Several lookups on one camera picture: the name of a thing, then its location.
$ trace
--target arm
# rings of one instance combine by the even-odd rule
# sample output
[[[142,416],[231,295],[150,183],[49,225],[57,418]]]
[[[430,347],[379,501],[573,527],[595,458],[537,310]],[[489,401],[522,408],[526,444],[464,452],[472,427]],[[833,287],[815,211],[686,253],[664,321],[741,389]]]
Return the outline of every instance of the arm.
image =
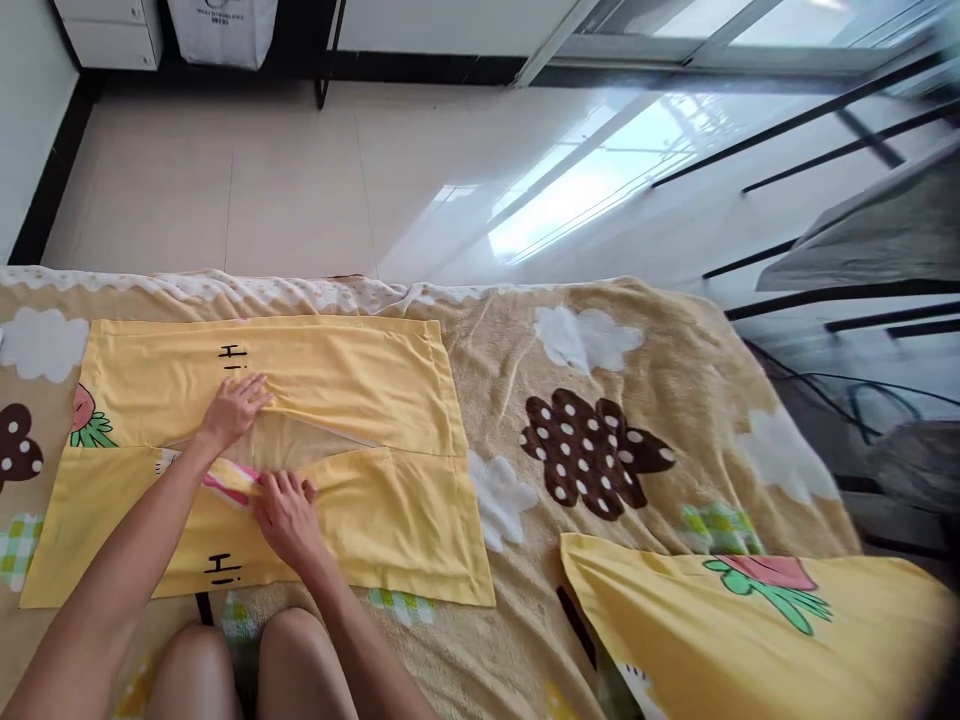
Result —
[[[120,521],[54,618],[0,720],[90,718],[110,690],[144,606],[180,540],[210,465],[271,396],[263,376],[224,381],[189,447]]]
[[[313,595],[361,720],[437,720],[320,537],[311,507],[316,490],[285,472],[268,475],[264,487],[254,514],[270,547]]]

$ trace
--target glass door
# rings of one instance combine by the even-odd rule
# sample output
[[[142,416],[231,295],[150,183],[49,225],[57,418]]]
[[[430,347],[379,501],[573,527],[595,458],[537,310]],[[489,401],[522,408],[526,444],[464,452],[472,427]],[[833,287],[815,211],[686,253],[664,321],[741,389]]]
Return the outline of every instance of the glass door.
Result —
[[[946,0],[600,0],[554,56],[737,72],[860,74],[927,37]]]

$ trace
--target cable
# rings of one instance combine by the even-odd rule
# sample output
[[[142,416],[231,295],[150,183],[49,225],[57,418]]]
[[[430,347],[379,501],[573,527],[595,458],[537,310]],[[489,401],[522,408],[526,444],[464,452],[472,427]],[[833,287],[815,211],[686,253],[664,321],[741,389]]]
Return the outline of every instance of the cable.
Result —
[[[919,390],[917,388],[908,387],[906,385],[898,385],[896,383],[881,382],[880,380],[868,380],[866,378],[854,377],[852,375],[838,375],[836,373],[821,373],[821,372],[805,372],[800,373],[794,370],[793,368],[785,365],[784,363],[777,360],[770,353],[758,347],[755,343],[744,340],[743,341],[754,353],[765,358],[768,362],[776,365],[778,368],[786,372],[786,376],[776,377],[773,375],[768,375],[771,380],[799,380],[804,385],[806,385],[810,390],[812,390],[821,400],[823,400],[835,413],[837,413],[844,421],[853,425],[860,432],[860,437],[863,439],[864,444],[872,445],[873,442],[871,438],[880,437],[883,433],[879,432],[875,428],[870,427],[864,422],[863,413],[860,406],[860,394],[864,389],[870,389],[874,392],[886,397],[891,402],[896,403],[901,408],[906,410],[913,417],[914,420],[920,421],[923,420],[923,414],[916,408],[913,403],[904,399],[897,393],[893,392],[890,388],[895,388],[897,390],[902,390],[904,392],[912,392],[917,395],[923,395],[926,397],[934,398],[942,402],[949,403],[951,405],[960,407],[960,400],[955,400],[944,395],[938,395],[937,393],[928,392],[926,390]],[[851,385],[846,390],[847,401],[850,403],[851,413],[848,413],[844,408],[840,407],[836,402],[834,402],[816,383],[814,383],[810,378],[814,377],[824,377],[824,378],[834,378],[837,380],[849,380],[856,384]]]
[[[780,378],[771,377],[771,378],[770,378],[771,380],[793,380],[793,379],[796,378],[796,379],[800,380],[800,382],[802,382],[804,385],[806,385],[815,395],[817,395],[817,397],[819,397],[821,400],[823,400],[823,402],[826,403],[827,406],[828,406],[831,410],[833,410],[835,413],[837,413],[837,415],[839,415],[841,418],[843,418],[847,423],[849,423],[849,424],[851,424],[851,425],[854,425],[858,430],[860,430],[861,436],[864,436],[864,435],[869,434],[869,435],[871,435],[871,436],[873,436],[873,437],[880,437],[881,435],[883,435],[883,433],[880,432],[879,430],[876,430],[876,429],[870,427],[869,425],[867,425],[866,423],[864,423],[862,419],[859,419],[859,418],[856,418],[856,417],[852,416],[850,413],[848,413],[846,410],[844,410],[842,407],[840,407],[840,405],[838,405],[836,402],[834,402],[834,400],[833,400],[832,398],[830,398],[830,396],[828,396],[828,395],[827,395],[816,383],[814,383],[812,380],[803,377],[803,376],[802,376],[800,373],[798,373],[796,370],[794,370],[794,369],[792,369],[792,368],[784,365],[782,362],[780,362],[780,361],[777,360],[775,357],[773,357],[773,355],[771,355],[770,353],[768,353],[766,350],[764,350],[763,348],[759,347],[759,346],[756,345],[755,343],[751,342],[750,340],[743,339],[743,342],[744,342],[744,343],[747,345],[747,347],[749,347],[754,353],[756,353],[757,355],[760,355],[761,357],[765,358],[767,361],[769,361],[769,362],[773,363],[774,365],[776,365],[777,367],[781,368],[781,369],[784,370],[784,371],[787,373],[787,375],[788,375],[788,377],[780,377]]]
[[[917,388],[907,387],[906,385],[897,385],[896,383],[881,382],[880,380],[868,380],[867,378],[858,378],[852,377],[850,375],[835,375],[833,373],[796,373],[797,377],[832,377],[837,378],[838,380],[853,380],[854,382],[865,382],[870,383],[871,385],[883,385],[884,387],[892,387],[897,390],[906,390],[907,392],[916,393],[917,395],[926,395],[927,397],[932,397],[935,400],[942,400],[945,403],[950,403],[951,405],[956,405],[960,407],[960,400],[954,400],[953,398],[946,397],[944,395],[937,395],[936,393],[927,392],[926,390],[918,390]]]
[[[885,388],[879,383],[860,382],[860,383],[857,383],[856,385],[851,385],[850,387],[847,388],[847,400],[850,402],[850,409],[853,411],[853,417],[856,418],[857,420],[858,427],[860,429],[860,437],[863,440],[864,445],[873,444],[870,438],[867,437],[867,433],[864,432],[863,413],[860,412],[860,401],[857,398],[859,391],[866,390],[866,389],[873,390],[874,392],[880,393],[881,395],[883,395],[886,398],[889,398],[890,400],[896,401],[897,403],[900,404],[901,407],[906,408],[907,412],[913,415],[914,420],[917,420],[917,421],[923,420],[923,415],[921,415],[920,411],[917,410],[911,403],[907,402],[902,397],[897,395],[895,392],[893,392],[893,390],[890,390],[889,388]]]

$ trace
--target bed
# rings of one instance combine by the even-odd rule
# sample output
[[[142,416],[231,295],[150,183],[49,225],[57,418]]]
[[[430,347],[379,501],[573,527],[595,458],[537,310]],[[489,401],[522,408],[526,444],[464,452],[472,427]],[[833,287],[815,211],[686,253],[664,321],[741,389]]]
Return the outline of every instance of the bed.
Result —
[[[62,449],[71,435],[97,442],[110,431],[108,418],[74,406],[89,321],[314,313],[441,324],[497,606],[355,591],[442,717],[592,720],[636,712],[623,669],[605,660],[565,587],[561,533],[663,554],[859,553],[831,475],[723,314],[701,298],[632,278],[452,288],[360,276],[5,268],[0,702],[54,614],[20,610],[18,601]],[[576,423],[562,421],[573,415]],[[567,441],[583,448],[580,474],[565,465]],[[142,716],[162,650],[186,623],[207,620],[223,630],[243,684],[264,623],[294,605],[316,612],[298,583],[152,601],[113,716]]]

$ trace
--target brown polka dot print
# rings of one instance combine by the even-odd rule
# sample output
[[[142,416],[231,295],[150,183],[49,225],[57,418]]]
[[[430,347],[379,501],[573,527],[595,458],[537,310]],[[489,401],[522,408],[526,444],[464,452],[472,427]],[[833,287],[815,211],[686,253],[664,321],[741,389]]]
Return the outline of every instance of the brown polka dot print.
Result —
[[[543,463],[550,497],[566,507],[582,498],[604,520],[620,517],[624,503],[645,507],[641,475],[673,467],[673,450],[653,433],[630,427],[611,400],[591,407],[563,388],[550,399],[527,399],[530,424],[520,434],[524,452]]]
[[[43,469],[43,453],[27,433],[33,419],[23,405],[0,411],[0,489],[6,482],[29,480]]]

